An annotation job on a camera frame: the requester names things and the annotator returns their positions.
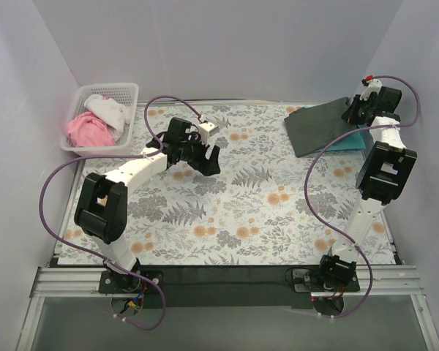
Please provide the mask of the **dark grey t-shirt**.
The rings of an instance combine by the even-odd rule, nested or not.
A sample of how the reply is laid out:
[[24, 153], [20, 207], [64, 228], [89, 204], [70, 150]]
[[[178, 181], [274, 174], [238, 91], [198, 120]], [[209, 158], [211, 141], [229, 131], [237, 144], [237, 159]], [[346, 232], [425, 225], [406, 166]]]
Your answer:
[[285, 130], [296, 157], [321, 150], [356, 127], [342, 119], [351, 99], [343, 97], [322, 105], [303, 107], [284, 119]]

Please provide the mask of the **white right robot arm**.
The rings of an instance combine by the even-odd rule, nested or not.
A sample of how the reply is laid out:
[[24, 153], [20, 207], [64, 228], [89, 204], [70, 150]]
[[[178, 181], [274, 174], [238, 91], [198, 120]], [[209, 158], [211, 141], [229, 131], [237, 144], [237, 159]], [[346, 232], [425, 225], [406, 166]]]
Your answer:
[[378, 214], [402, 193], [416, 163], [417, 153], [402, 142], [400, 117], [395, 110], [402, 98], [399, 89], [371, 80], [362, 94], [355, 95], [342, 119], [350, 124], [367, 125], [373, 146], [356, 179], [359, 196], [341, 237], [323, 255], [316, 282], [327, 291], [343, 290], [356, 279], [356, 263]]

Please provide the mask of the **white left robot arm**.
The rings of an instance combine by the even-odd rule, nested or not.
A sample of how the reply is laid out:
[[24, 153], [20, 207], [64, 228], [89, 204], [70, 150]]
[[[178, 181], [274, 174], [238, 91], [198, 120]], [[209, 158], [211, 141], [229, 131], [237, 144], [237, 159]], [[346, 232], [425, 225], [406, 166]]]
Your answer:
[[124, 234], [129, 196], [178, 162], [186, 162], [204, 176], [219, 174], [220, 147], [209, 145], [218, 131], [209, 121], [194, 125], [172, 118], [167, 131], [155, 135], [137, 158], [103, 175], [85, 177], [74, 222], [98, 245], [111, 281], [123, 291], [134, 292], [141, 283], [140, 262]]

